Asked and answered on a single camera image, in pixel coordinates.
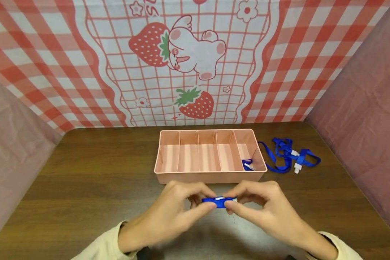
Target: flower print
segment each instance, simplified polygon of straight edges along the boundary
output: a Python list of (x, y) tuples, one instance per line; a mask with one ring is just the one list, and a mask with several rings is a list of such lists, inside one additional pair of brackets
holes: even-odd
[(132, 5), (129, 5), (133, 16), (142, 16), (143, 6), (137, 1), (134, 1)]
[(141, 97), (135, 100), (137, 107), (149, 107), (150, 103), (145, 97)]
[(248, 23), (251, 19), (254, 19), (257, 14), (257, 0), (241, 1), (238, 5), (237, 18)]

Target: white plastic buckle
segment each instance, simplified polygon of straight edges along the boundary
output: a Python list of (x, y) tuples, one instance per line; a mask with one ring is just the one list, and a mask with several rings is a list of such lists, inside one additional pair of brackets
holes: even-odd
[(302, 165), (297, 164), (297, 163), (295, 162), (294, 168), (295, 168), (295, 173), (298, 174), (299, 171), (302, 170)]

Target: strawberry leaves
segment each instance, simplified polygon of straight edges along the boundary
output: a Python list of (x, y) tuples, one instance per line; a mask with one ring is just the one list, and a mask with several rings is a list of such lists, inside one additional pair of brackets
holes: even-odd
[(166, 62), (169, 58), (169, 33), (167, 30), (160, 36), (161, 43), (159, 43), (158, 47), (160, 49), (160, 57), (163, 62)]
[(193, 103), (194, 99), (198, 98), (199, 93), (201, 91), (196, 90), (196, 87), (195, 87), (192, 90), (185, 91), (185, 90), (179, 89), (179, 90), (176, 90), (176, 92), (179, 92), (181, 94), (179, 94), (180, 98), (177, 99), (177, 101), (175, 102), (175, 105), (184, 106), (187, 103)]

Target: fabric backdrop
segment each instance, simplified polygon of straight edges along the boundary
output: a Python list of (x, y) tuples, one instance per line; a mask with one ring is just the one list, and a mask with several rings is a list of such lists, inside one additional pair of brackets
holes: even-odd
[(307, 121), (390, 226), (390, 9)]
[(0, 230), (60, 139), (0, 84)]
[(303, 120), (390, 0), (0, 0), (0, 83), (52, 128)]

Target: folded blue lanyard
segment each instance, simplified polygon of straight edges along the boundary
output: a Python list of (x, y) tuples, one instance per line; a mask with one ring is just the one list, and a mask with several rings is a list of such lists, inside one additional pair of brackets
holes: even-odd
[[(269, 147), (263, 143), (258, 142), (259, 144), (262, 144), (264, 148), (266, 149), (267, 154), (271, 158), (271, 160), (274, 162), (274, 167), (271, 167), (269, 164), (266, 163), (266, 166), (269, 170), (276, 173), (288, 173), (290, 169), (292, 168), (292, 160), (295, 160), (297, 164), (299, 165), (305, 165), (307, 167), (314, 167), (318, 165), (321, 162), (321, 158), (314, 155), (309, 149), (302, 149), (299, 153), (299, 155), (292, 155), (292, 145), (293, 140), (289, 138), (280, 139), (280, 138), (273, 138), (272, 140), (276, 145), (275, 155), (277, 157), (283, 157), (285, 159), (285, 166), (277, 166), (276, 165), (276, 156), (272, 153), (272, 151), (269, 149)], [(316, 159), (316, 163), (313, 164), (311, 162), (308, 162), (306, 160), (306, 156), (309, 155)]]

